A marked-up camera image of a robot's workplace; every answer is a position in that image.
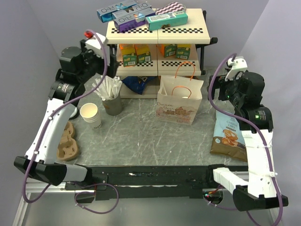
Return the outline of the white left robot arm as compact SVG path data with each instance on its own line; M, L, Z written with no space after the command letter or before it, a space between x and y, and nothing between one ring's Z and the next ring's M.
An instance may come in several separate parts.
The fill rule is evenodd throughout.
M90 168L56 163L56 152L65 126L77 109L80 99L88 95L85 83L96 74L113 78L118 64L108 63L105 43L101 40L81 40L80 47L65 48L59 58L61 67L49 92L45 116L38 133L24 156L15 158L14 166L33 178L54 186L76 181L82 189L93 183Z

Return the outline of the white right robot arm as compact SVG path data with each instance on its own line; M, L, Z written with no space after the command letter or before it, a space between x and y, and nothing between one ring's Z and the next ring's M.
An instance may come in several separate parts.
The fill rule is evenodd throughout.
M230 101L234 118L245 142L248 181L242 180L226 167L215 167L205 177L209 187L219 184L233 196L238 211L263 210L286 207L288 197L282 195L277 184L272 156L273 119L270 109L261 104L265 87L264 78L253 72L237 73L233 79L225 75L210 76L208 99Z

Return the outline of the paper takeout bag orange handles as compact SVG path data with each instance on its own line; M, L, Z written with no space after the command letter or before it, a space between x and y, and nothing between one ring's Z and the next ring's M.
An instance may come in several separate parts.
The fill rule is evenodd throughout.
M157 94L156 119L159 121L191 125L202 101L202 80L194 79L195 67L190 76L178 76L184 64L193 65L190 61L181 63L175 75L164 75L160 79Z

